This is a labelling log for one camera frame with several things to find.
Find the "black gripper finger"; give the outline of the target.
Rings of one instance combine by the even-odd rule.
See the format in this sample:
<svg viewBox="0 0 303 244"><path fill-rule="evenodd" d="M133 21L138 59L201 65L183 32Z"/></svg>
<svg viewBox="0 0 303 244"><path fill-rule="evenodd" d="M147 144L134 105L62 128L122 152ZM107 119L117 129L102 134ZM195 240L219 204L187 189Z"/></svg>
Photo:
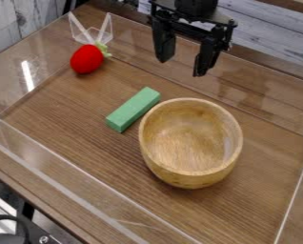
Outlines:
<svg viewBox="0 0 303 244"><path fill-rule="evenodd" d="M173 25L157 18L151 20L151 27L155 56L165 63L177 53L177 34Z"/></svg>
<svg viewBox="0 0 303 244"><path fill-rule="evenodd" d="M194 76L201 77L214 67L222 51L221 42L214 37L202 41L201 52L195 58Z"/></svg>

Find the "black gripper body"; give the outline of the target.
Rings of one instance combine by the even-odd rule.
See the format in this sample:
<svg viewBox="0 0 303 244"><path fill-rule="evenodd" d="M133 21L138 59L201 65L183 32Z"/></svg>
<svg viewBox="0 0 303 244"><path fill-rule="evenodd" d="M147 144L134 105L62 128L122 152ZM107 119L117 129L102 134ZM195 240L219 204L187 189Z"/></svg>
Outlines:
<svg viewBox="0 0 303 244"><path fill-rule="evenodd" d="M213 36L227 48L233 42L237 21L218 9L219 0L150 0L151 20L169 22L174 31L194 39Z"/></svg>

